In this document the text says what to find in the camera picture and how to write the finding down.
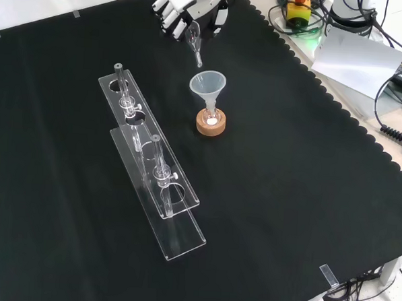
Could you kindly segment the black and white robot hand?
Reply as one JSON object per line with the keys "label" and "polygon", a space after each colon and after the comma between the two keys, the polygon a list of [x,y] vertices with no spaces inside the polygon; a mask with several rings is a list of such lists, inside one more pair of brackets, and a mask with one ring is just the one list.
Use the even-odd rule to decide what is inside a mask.
{"label": "black and white robot hand", "polygon": [[196,22],[204,40],[217,36],[228,18],[234,0],[156,0],[152,11],[160,19],[163,33],[182,40]]}

